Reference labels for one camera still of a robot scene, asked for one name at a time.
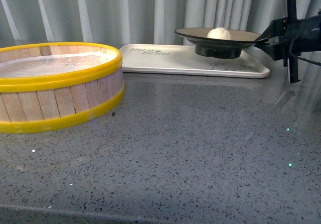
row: black plate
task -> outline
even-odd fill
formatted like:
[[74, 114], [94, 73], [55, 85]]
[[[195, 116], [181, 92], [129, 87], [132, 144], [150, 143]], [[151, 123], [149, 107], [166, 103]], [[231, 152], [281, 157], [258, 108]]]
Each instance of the black plate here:
[[231, 29], [227, 29], [231, 40], [207, 38], [212, 29], [214, 28], [182, 28], [175, 30], [175, 33], [195, 44], [195, 52], [206, 57], [238, 58], [242, 49], [259, 43], [256, 39], [260, 34]]

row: wooden basket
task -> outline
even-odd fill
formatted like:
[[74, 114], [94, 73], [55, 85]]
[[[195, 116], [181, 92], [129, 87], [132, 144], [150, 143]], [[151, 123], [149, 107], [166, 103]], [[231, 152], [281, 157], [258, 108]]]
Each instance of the wooden basket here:
[[[81, 62], [70, 66], [76, 57]], [[39, 59], [46, 63], [34, 64]], [[92, 59], [98, 63], [91, 64]], [[118, 49], [94, 43], [0, 49], [0, 132], [51, 131], [106, 113], [123, 98], [121, 66]]]

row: yellow rim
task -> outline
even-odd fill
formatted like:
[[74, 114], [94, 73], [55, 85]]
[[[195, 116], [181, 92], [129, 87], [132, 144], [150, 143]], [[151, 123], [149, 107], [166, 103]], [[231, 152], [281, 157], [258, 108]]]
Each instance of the yellow rim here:
[[30, 44], [22, 46], [13, 46], [0, 49], [0, 52], [19, 50], [23, 48], [32, 47], [45, 47], [45, 46], [92, 46], [101, 47], [112, 50], [117, 53], [115, 59], [101, 64], [99, 66], [87, 68], [84, 70], [67, 72], [61, 74], [37, 76], [37, 77], [20, 77], [20, 78], [0, 78], [0, 92], [26, 92], [26, 91], [38, 91], [47, 90], [52, 88], [60, 88], [66, 86], [72, 86], [81, 84], [84, 82], [90, 82], [104, 76], [107, 76], [122, 65], [122, 56], [117, 48], [106, 46], [96, 43], [84, 43], [84, 42], [55, 42], [55, 43], [41, 43]]
[[124, 96], [124, 84], [121, 91], [109, 101], [78, 114], [50, 120], [31, 122], [0, 122], [0, 132], [9, 134], [29, 134], [63, 129], [92, 120], [114, 108]]

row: wooden slat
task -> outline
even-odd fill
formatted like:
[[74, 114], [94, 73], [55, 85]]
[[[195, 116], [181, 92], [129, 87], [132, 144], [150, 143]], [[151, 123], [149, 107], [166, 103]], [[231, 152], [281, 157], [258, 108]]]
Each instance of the wooden slat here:
[[60, 46], [50, 46], [52, 55], [61, 55], [61, 47]]
[[19, 95], [16, 92], [3, 92], [2, 97], [11, 122], [25, 122], [27, 119]]
[[79, 50], [79, 53], [94, 51], [92, 46], [78, 46], [78, 50]]
[[8, 51], [7, 54], [10, 60], [16, 60], [20, 58], [19, 52], [17, 50]]
[[69, 46], [69, 50], [70, 50], [70, 53], [73, 53], [73, 54], [75, 54], [75, 53], [79, 53], [79, 49], [78, 49], [78, 46]]
[[27, 121], [44, 119], [36, 92], [20, 92], [18, 95]]
[[100, 105], [100, 97], [97, 80], [85, 83], [89, 107]]
[[10, 61], [10, 56], [8, 55], [7, 52], [1, 52], [0, 53], [0, 63], [3, 63], [3, 62], [8, 62]]
[[50, 56], [50, 55], [51, 55], [50, 46], [40, 47], [40, 54], [41, 54], [42, 56]]
[[117, 92], [119, 92], [123, 85], [122, 68], [119, 68], [116, 72], [116, 81], [117, 81]]
[[104, 53], [104, 54], [107, 53], [107, 49], [106, 49], [106, 48], [103, 48], [103, 47], [100, 48], [100, 51], [101, 51], [102, 53]]
[[28, 50], [30, 52], [31, 57], [40, 57], [41, 56], [39, 47], [31, 47]]
[[75, 107], [70, 87], [56, 88], [55, 96], [61, 117], [75, 114]]
[[72, 98], [74, 100], [74, 106], [76, 113], [89, 109], [89, 102], [86, 93], [85, 84], [78, 84], [71, 86]]
[[108, 76], [97, 80], [98, 89], [99, 89], [99, 96], [100, 96], [100, 103], [107, 102], [110, 99], [107, 78], [108, 78]]
[[2, 94], [0, 94], [0, 121], [10, 122], [4, 100], [2, 99]]
[[93, 52], [100, 52], [100, 47], [92, 47]]
[[107, 76], [107, 82], [108, 82], [108, 91], [109, 96], [112, 98], [117, 93], [117, 85], [116, 85], [116, 79], [115, 79], [115, 72]]
[[70, 54], [70, 46], [60, 46], [61, 54]]
[[37, 92], [42, 114], [45, 120], [59, 118], [59, 111], [52, 89]]
[[28, 48], [19, 49], [18, 52], [19, 52], [20, 58], [30, 57], [30, 52]]

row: black cable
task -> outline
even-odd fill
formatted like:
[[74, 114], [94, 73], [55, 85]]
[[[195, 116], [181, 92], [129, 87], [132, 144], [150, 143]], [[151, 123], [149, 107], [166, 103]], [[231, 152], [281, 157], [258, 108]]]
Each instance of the black cable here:
[[303, 58], [303, 57], [298, 57], [296, 56], [295, 54], [292, 53], [292, 49], [293, 49], [293, 46], [294, 46], [294, 41], [296, 40], [297, 38], [294, 38], [291, 42], [291, 45], [290, 45], [290, 50], [289, 50], [289, 54], [296, 58], [296, 59], [299, 59], [299, 60], [302, 60], [302, 61], [305, 61], [305, 62], [308, 62], [308, 63], [312, 63], [314, 65], [317, 65], [317, 66], [321, 66], [321, 62], [314, 62], [314, 61], [311, 61], [311, 60], [308, 60], [306, 58]]

